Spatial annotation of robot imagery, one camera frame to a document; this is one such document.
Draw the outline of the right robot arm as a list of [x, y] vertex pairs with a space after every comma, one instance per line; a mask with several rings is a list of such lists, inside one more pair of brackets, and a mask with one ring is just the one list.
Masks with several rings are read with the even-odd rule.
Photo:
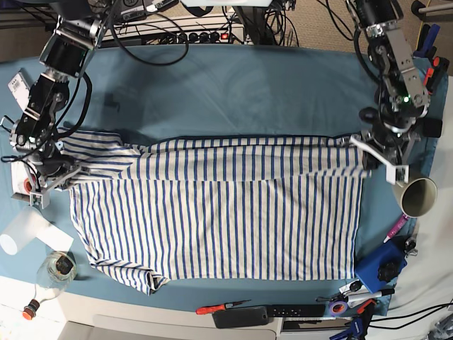
[[[46, 1], [46, 5], [57, 14], [57, 23], [40, 55], [45, 71], [31, 86], [21, 118], [8, 129], [16, 154], [1, 158], [4, 163], [31, 165], [35, 178], [42, 181], [67, 174], [75, 167], [75, 161], [57, 149], [57, 142], [74, 133], [86, 117], [92, 94], [86, 67], [101, 44], [115, 3]], [[85, 81], [84, 106], [75, 126], [59, 132], [57, 112], [68, 111], [70, 79]]]

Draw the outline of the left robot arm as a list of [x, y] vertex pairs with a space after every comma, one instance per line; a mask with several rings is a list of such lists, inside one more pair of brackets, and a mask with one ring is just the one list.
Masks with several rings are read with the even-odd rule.
[[413, 63], [413, 51], [398, 22], [397, 1], [346, 1], [355, 24], [354, 46], [360, 65], [377, 85], [376, 105], [363, 108], [360, 120], [367, 145], [395, 165], [405, 163], [418, 119], [426, 116], [430, 94]]

